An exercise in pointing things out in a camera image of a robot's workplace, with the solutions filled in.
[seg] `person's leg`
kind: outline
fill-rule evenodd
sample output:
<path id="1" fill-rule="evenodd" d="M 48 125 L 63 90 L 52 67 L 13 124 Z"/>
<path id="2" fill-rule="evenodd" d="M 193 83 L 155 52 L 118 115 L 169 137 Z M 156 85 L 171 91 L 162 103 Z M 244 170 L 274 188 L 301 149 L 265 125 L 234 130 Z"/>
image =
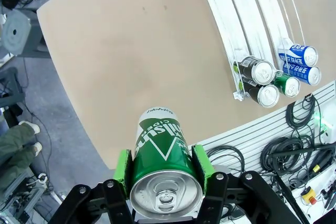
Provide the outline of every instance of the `person's leg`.
<path id="1" fill-rule="evenodd" d="M 0 177 L 0 194 L 32 163 L 34 157 L 41 151 L 42 146 L 36 143 L 18 151 L 6 164 L 5 171 Z"/>
<path id="2" fill-rule="evenodd" d="M 14 153 L 22 145 L 29 143 L 34 134 L 38 133 L 37 129 L 39 131 L 38 125 L 25 121 L 10 128 L 4 135 L 0 136 L 0 156 Z"/>

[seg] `concrete floor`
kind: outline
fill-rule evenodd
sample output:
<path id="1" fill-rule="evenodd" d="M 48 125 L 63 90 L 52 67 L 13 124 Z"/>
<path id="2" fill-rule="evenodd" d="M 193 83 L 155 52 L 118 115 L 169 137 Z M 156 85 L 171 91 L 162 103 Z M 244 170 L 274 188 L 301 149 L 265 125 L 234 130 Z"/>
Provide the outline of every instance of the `concrete floor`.
<path id="1" fill-rule="evenodd" d="M 38 8 L 47 1 L 33 1 L 27 7 Z M 46 162 L 50 157 L 47 168 L 42 155 L 38 155 L 32 164 L 33 169 L 38 172 L 49 170 L 55 192 L 65 195 L 76 184 L 94 187 L 98 182 L 110 178 L 113 172 L 106 167 L 85 133 L 52 60 L 26 58 L 25 64 L 28 79 L 23 58 L 12 59 L 3 69 L 16 67 L 22 86 L 26 86 L 29 81 L 29 86 L 25 89 L 26 104 L 46 126 L 45 129 L 41 122 L 36 118 L 33 119 L 33 122 L 41 127 L 41 133 L 37 137 L 43 145 L 42 153 Z M 25 111 L 20 119 L 31 121 L 31 116 Z M 49 210 L 45 208 L 49 209 L 50 205 L 53 213 L 58 205 L 49 196 L 43 198 L 45 202 L 40 203 L 42 206 L 39 210 L 47 214 Z"/>

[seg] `bolt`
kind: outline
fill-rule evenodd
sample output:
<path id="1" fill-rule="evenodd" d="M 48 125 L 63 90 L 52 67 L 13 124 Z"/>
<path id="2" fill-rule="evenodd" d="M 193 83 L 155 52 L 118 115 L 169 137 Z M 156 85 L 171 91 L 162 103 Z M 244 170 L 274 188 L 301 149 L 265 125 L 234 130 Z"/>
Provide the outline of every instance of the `bolt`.
<path id="1" fill-rule="evenodd" d="M 252 175 L 250 173 L 248 173 L 248 174 L 245 175 L 245 178 L 247 180 L 251 180 L 252 179 Z"/>
<path id="2" fill-rule="evenodd" d="M 111 188 L 114 186 L 114 182 L 113 181 L 110 181 L 107 183 L 107 187 Z"/>
<path id="3" fill-rule="evenodd" d="M 216 178 L 217 178 L 218 180 L 222 180 L 222 179 L 224 178 L 224 175 L 221 174 L 221 173 L 218 173 L 218 174 L 216 175 Z"/>
<path id="4" fill-rule="evenodd" d="M 81 187 L 80 189 L 79 189 L 79 193 L 80 194 L 83 194 L 83 193 L 85 193 L 86 192 L 86 188 L 85 187 Z"/>

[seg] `white shoe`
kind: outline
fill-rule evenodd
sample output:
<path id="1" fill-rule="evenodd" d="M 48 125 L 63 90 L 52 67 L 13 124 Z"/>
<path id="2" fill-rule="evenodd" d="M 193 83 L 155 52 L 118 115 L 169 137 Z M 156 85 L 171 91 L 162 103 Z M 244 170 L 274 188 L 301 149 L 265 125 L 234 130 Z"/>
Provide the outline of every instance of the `white shoe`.
<path id="1" fill-rule="evenodd" d="M 33 128 L 35 134 L 37 133 L 40 133 L 40 127 L 37 125 L 37 124 L 34 124 L 34 123 L 30 123 L 30 122 L 27 122 L 27 121 L 21 121 L 19 122 L 19 125 L 23 124 L 23 123 L 26 123 L 28 124 L 30 127 Z"/>
<path id="2" fill-rule="evenodd" d="M 36 142 L 33 147 L 35 147 L 37 149 L 36 153 L 35 153 L 35 157 L 40 153 L 40 151 L 42 151 L 42 145 L 40 142 Z"/>

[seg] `green pants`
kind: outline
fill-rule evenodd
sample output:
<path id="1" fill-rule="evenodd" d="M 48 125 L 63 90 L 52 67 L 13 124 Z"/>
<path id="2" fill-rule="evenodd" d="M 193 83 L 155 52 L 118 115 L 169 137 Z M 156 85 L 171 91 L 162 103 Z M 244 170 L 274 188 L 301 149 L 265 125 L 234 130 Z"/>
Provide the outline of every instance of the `green pants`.
<path id="1" fill-rule="evenodd" d="M 29 143 L 33 136 L 33 128 L 26 123 L 10 128 L 6 134 L 0 136 L 0 157 L 14 154 L 4 164 L 0 176 L 0 195 L 32 163 L 35 157 L 34 147 L 26 146 L 22 149 L 22 146 Z"/>

